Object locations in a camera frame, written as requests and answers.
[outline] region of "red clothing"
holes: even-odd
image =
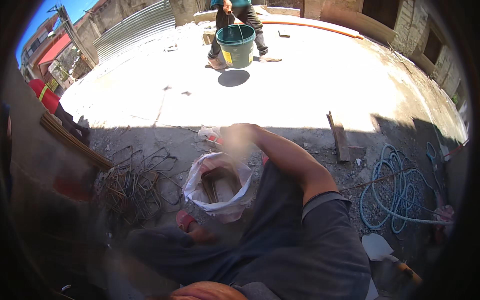
[[[33,79],[33,80],[30,80],[28,85],[33,89],[36,97],[40,98],[40,95],[42,94],[42,90],[45,87],[45,83],[43,83],[43,81],[41,81],[40,79]],[[55,111],[57,111],[57,107],[60,102],[60,97],[55,95],[52,91],[50,91],[49,88],[47,88],[43,94],[41,101],[45,106],[45,108],[49,111],[49,113],[54,114]]]

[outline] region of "worker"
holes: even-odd
[[[234,15],[243,23],[255,29],[255,44],[260,52],[258,60],[260,62],[281,61],[282,59],[274,58],[267,55],[268,47],[265,45],[264,32],[262,31],[262,21],[257,16],[252,6],[252,0],[211,0],[211,5],[218,11],[216,13],[216,29],[227,27],[235,21]],[[213,38],[212,47],[208,53],[208,65],[216,70],[221,70],[227,65],[218,59],[220,53],[220,45],[216,41],[216,34]]]
[[[328,170],[257,125],[234,124],[224,137],[226,143],[253,142],[263,152],[253,217],[238,245],[208,245],[214,235],[180,211],[181,230],[132,231],[131,255],[184,285],[169,299],[364,300],[369,260],[350,223],[351,202]]]
[[[60,104],[60,97],[55,95],[40,79],[30,80],[28,85],[33,89],[36,97],[42,102],[48,112],[59,118],[59,120],[61,121],[61,125],[68,132],[70,132],[70,134],[72,134],[85,145],[90,145],[90,142],[88,141],[88,135],[90,134],[90,130],[88,128],[78,125],[73,121],[72,115],[63,110],[63,107]]]

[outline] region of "sandal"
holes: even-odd
[[[188,226],[190,225],[191,222],[196,222],[195,219],[184,210],[180,210],[177,213],[176,220],[177,220],[177,225],[184,232],[187,232]]]

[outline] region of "sky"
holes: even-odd
[[[38,27],[49,17],[53,16],[55,12],[47,12],[50,8],[52,8],[55,4],[60,6],[63,4],[67,11],[67,14],[70,16],[70,20],[72,23],[75,23],[78,19],[80,19],[85,12],[91,9],[98,0],[63,0],[63,1],[55,1],[55,0],[45,0],[39,6],[38,11],[33,16],[32,20],[28,24],[27,29],[25,30],[20,43],[17,46],[15,51],[15,56],[17,57],[18,65],[20,66],[20,56],[22,54],[22,48],[28,39],[36,32]]]

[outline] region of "reflective stripe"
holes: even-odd
[[[42,101],[43,95],[45,95],[45,92],[46,92],[47,90],[48,90],[48,86],[45,85],[45,86],[43,87],[42,92],[40,93],[40,96],[38,96],[38,100]]]

